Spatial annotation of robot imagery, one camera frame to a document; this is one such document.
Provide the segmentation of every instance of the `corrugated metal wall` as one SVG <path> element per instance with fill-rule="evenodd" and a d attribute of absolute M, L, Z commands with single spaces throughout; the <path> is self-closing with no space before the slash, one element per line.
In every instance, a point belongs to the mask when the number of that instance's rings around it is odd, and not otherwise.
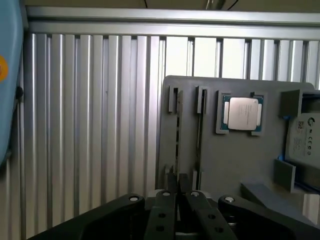
<path fill-rule="evenodd" d="M 29 238 L 154 189 L 165 76 L 306 81 L 318 89 L 319 52 L 318 41 L 303 40 L 28 34 L 16 147 L 0 174 L 0 239 Z"/>

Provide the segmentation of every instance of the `orange label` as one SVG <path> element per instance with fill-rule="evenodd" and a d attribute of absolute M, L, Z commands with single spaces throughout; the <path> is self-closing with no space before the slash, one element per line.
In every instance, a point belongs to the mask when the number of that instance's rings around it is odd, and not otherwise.
<path fill-rule="evenodd" d="M 0 82 L 8 76 L 8 64 L 3 56 L 0 55 Z"/>

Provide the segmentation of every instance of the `blue container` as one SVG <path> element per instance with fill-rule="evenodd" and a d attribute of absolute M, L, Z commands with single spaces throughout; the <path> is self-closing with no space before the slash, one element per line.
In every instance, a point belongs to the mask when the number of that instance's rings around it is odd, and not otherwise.
<path fill-rule="evenodd" d="M 0 0 L 0 165 L 8 150 L 23 32 L 19 0 Z"/>

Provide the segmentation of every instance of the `aluminum panel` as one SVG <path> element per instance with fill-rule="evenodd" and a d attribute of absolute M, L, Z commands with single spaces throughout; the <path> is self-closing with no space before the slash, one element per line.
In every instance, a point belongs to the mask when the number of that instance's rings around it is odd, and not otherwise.
<path fill-rule="evenodd" d="M 120 195 L 154 189 L 167 75 L 319 88 L 318 14 L 43 7 L 29 13 L 25 95 L 0 177 L 1 239 L 26 239 Z M 130 22 L 137 18 L 145 22 Z"/>

